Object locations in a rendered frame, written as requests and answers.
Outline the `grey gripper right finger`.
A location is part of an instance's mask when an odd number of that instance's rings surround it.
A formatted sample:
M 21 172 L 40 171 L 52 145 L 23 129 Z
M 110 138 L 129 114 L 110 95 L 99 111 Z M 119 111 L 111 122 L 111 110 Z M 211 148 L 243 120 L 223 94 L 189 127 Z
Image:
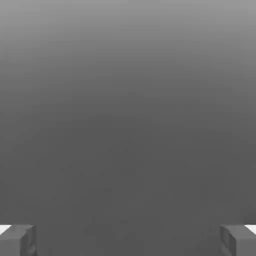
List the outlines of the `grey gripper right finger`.
M 223 256 L 256 256 L 256 224 L 221 225 L 219 234 Z

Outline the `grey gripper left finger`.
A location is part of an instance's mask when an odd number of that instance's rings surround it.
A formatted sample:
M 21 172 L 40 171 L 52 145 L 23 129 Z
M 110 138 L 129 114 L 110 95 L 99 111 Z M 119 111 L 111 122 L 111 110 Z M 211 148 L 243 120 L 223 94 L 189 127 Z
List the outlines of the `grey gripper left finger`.
M 0 256 L 37 256 L 37 227 L 0 224 Z

